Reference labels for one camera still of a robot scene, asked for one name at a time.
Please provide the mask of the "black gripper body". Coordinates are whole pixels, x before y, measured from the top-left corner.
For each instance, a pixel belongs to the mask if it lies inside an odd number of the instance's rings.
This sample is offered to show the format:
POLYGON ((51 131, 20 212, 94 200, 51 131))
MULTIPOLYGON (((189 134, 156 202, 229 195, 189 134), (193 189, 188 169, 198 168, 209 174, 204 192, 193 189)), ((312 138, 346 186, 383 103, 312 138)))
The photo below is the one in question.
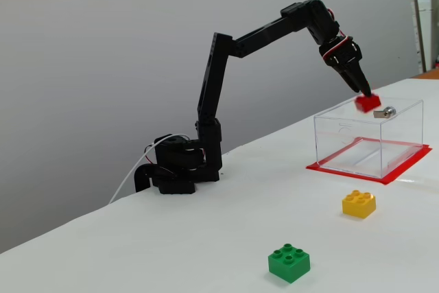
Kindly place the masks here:
POLYGON ((361 50, 352 36, 336 36, 328 43, 319 46, 319 52, 326 65, 346 66, 350 61, 362 59, 361 50))

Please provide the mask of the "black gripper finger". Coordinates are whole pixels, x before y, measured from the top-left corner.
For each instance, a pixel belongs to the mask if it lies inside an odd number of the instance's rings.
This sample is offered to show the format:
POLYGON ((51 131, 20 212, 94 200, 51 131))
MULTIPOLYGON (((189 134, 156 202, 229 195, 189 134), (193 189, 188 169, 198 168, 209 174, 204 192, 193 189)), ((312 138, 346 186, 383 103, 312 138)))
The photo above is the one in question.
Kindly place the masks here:
POLYGON ((364 77, 359 65, 348 65, 347 67, 335 65, 332 68, 342 77, 347 85, 356 93, 363 92, 361 79, 364 77))
POLYGON ((372 92, 370 85, 364 75, 359 62, 350 61, 346 66, 345 73, 348 77, 350 87, 356 93, 362 93, 366 97, 371 97, 372 92))

